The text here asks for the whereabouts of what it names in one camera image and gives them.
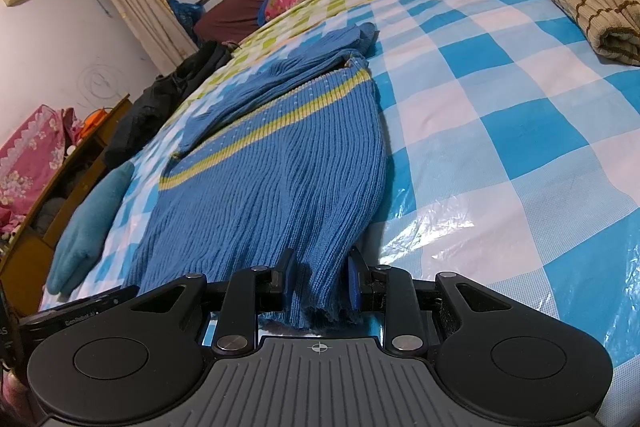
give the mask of bed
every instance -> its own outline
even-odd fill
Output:
[[[457,271],[592,334],[615,366],[598,417],[632,425],[640,71],[598,58],[550,0],[312,0],[270,22],[135,158],[102,260],[72,297],[124,279],[190,116],[266,61],[358,22],[380,32],[369,68],[388,153],[364,255],[416,279]]]

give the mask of wooden cabinet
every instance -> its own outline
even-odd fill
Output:
[[[56,245],[75,209],[106,174],[106,167],[101,159],[102,150],[110,142],[120,118],[130,108],[131,102],[128,97],[121,100],[102,123],[65,159],[62,167],[33,205],[2,258],[0,281],[7,300],[20,315],[32,315],[38,311]],[[38,235],[31,225],[42,205],[60,191],[61,185],[68,182],[69,176],[79,164],[89,162],[89,168],[81,175],[47,231],[42,236]]]

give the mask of pink blanket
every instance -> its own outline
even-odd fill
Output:
[[[0,233],[24,220],[62,166],[67,137],[75,144],[78,133],[73,109],[41,105],[0,148]]]

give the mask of metal screw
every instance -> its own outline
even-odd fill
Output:
[[[225,351],[238,351],[246,347],[248,343],[247,339],[242,335],[227,335],[226,337],[220,337],[216,345]]]
[[[422,347],[422,340],[415,335],[398,335],[391,343],[400,351],[415,351]]]

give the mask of yellow stripe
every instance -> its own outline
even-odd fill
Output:
[[[288,112],[287,114],[283,114],[282,116],[276,118],[276,120],[270,121],[265,125],[258,127],[251,133],[239,139],[237,142],[228,145],[224,149],[204,158],[189,167],[187,170],[180,172],[178,174],[174,174],[174,176],[163,176],[160,178],[159,182],[159,190],[167,190],[169,188],[174,188],[180,185],[182,182],[187,181],[192,178],[196,174],[200,174],[213,167],[214,165],[219,164],[220,162],[226,160],[227,158],[233,156],[235,153],[244,149],[245,147],[251,145],[254,142],[257,142],[263,138],[268,137],[269,135],[275,133],[276,131],[291,125],[293,123],[304,120],[309,115],[321,110],[322,108],[331,105],[334,102],[344,98],[349,94],[353,88],[355,88],[358,84],[362,84],[367,80],[370,80],[369,73],[366,70],[358,70],[358,72],[353,75],[349,80],[340,84],[340,86],[334,87],[331,91],[327,91],[326,93],[318,96],[317,98],[310,100],[309,102],[301,105],[300,107],[295,108],[294,110]]]

